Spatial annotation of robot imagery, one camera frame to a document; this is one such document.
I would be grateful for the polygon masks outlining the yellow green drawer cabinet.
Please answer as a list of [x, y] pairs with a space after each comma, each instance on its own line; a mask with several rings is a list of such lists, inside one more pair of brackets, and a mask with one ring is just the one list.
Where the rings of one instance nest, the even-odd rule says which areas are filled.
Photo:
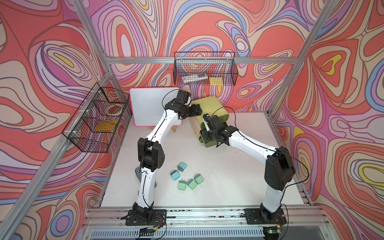
[[200, 105], [202, 109], [202, 114], [200, 116], [190, 118], [190, 124], [200, 143], [203, 143], [203, 139], [200, 135], [200, 131], [205, 129], [205, 125], [203, 123], [203, 115], [217, 115], [222, 123], [227, 122], [230, 115], [226, 109], [223, 108], [223, 105], [216, 96], [194, 100], [192, 101], [192, 105]]

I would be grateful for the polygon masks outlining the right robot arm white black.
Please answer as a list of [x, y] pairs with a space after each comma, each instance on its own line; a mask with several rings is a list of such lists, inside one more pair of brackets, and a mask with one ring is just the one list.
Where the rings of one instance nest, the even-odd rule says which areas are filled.
[[287, 148], [273, 148], [263, 144], [245, 135], [234, 126], [204, 130], [202, 139], [216, 141], [219, 145], [225, 144], [242, 150], [258, 160], [264, 167], [264, 179], [267, 183], [261, 209], [272, 214], [281, 208], [285, 189], [296, 174], [293, 157]]

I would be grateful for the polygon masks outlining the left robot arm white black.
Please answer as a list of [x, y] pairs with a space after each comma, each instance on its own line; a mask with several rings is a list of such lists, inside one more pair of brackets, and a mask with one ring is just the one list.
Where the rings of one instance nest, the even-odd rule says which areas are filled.
[[153, 207], [155, 183], [159, 169], [165, 161], [162, 142], [167, 137], [174, 123], [203, 113], [199, 104], [180, 104], [176, 101], [165, 106], [163, 116], [146, 138], [138, 140], [138, 157], [141, 169], [141, 185], [134, 210], [149, 210]]

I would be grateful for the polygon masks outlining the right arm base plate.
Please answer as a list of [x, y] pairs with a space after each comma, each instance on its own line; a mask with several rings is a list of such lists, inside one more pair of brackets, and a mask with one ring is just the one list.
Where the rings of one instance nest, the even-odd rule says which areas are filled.
[[248, 225], [285, 225], [288, 221], [281, 207], [271, 213], [264, 207], [244, 209], [244, 215]]

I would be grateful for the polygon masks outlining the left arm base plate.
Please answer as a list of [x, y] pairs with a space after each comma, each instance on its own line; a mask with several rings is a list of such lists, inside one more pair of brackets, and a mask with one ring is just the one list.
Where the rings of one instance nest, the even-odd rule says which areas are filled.
[[128, 214], [121, 218], [126, 221], [126, 226], [165, 226], [167, 210], [148, 210], [134, 211], [129, 210]]

